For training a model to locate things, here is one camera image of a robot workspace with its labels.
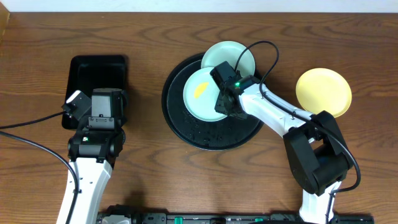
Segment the yellow plate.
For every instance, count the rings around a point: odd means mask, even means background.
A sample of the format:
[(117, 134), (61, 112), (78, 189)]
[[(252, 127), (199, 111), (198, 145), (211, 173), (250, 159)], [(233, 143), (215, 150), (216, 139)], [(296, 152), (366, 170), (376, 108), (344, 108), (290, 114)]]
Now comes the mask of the yellow plate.
[(303, 73), (295, 92), (303, 109), (314, 114), (327, 111), (334, 118), (346, 113), (352, 102), (348, 82), (339, 73), (327, 68), (313, 68)]

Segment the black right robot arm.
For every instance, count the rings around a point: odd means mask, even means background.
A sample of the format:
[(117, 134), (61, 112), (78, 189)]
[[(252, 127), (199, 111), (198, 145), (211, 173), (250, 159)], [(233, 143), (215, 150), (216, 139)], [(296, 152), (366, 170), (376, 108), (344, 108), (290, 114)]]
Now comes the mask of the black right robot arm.
[(292, 175), (303, 189), (301, 219), (330, 223), (335, 196), (344, 191), (340, 185), (347, 172), (360, 172), (335, 118), (326, 111), (313, 114), (294, 107), (252, 75), (211, 73), (211, 77), (220, 90), (217, 112), (251, 115), (282, 137)]

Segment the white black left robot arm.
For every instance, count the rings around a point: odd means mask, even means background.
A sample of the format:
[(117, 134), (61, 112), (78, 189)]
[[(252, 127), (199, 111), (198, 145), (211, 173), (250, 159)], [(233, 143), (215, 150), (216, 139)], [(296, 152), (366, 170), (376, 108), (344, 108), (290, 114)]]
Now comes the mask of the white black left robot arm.
[(57, 223), (95, 223), (102, 194), (126, 140), (126, 92), (75, 91), (62, 106), (78, 122), (68, 141), (68, 179)]

